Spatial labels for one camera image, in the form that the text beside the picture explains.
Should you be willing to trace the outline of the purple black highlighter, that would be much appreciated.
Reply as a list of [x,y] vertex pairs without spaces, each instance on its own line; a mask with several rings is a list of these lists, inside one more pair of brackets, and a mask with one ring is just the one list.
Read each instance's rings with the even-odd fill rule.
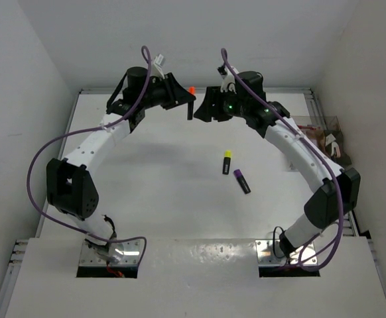
[[250,187],[249,187],[245,177],[243,176],[241,170],[240,169],[236,169],[236,170],[233,171],[233,174],[234,174],[234,176],[235,176],[235,178],[236,178],[240,188],[244,192],[244,194],[251,193]]

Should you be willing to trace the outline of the red gel pen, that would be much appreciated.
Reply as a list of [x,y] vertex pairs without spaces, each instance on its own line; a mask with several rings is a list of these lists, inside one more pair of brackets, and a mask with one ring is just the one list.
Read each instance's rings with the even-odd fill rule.
[[314,127],[312,125],[299,125],[298,127],[300,130],[311,130],[311,131],[314,131],[318,128],[318,127]]

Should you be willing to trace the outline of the yellow black highlighter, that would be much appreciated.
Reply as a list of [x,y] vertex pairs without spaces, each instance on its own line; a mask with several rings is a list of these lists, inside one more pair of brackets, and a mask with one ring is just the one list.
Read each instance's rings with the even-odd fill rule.
[[226,150],[224,152],[224,159],[223,159],[223,168],[222,168],[223,175],[229,174],[230,166],[231,166],[231,151]]

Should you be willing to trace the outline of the pink eraser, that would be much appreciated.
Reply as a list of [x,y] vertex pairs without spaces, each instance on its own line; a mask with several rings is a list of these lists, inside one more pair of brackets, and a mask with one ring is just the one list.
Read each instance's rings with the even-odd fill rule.
[[340,151],[340,146],[337,142],[332,142],[331,144],[331,158],[340,158],[342,156],[342,152]]

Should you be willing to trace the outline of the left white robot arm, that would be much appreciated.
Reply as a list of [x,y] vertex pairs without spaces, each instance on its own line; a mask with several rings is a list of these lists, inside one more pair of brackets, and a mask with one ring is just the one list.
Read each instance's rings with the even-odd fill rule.
[[107,100],[99,129],[63,159],[51,159],[47,164],[48,204],[73,220],[90,245],[106,248],[117,235],[113,221],[96,211],[99,194],[93,181],[95,172],[117,143],[137,128],[147,109],[187,105],[188,118],[192,119],[195,99],[172,73],[148,76],[144,67],[129,68]]

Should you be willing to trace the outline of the orange black highlighter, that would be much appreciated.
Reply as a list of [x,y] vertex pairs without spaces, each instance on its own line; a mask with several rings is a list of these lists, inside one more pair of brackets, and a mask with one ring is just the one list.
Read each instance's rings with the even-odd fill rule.
[[194,116],[194,102],[196,100],[196,88],[194,86],[188,88],[188,108],[187,108],[187,120],[191,121]]

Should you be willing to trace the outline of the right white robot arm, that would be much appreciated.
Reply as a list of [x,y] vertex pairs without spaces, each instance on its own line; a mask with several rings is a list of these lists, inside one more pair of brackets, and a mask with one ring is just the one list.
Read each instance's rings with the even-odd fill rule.
[[259,72],[230,72],[225,66],[218,71],[222,84],[207,87],[194,118],[206,123],[244,119],[293,163],[312,191],[304,213],[280,235],[277,250],[287,257],[356,207],[361,176],[327,157],[300,131],[281,103],[267,101]]

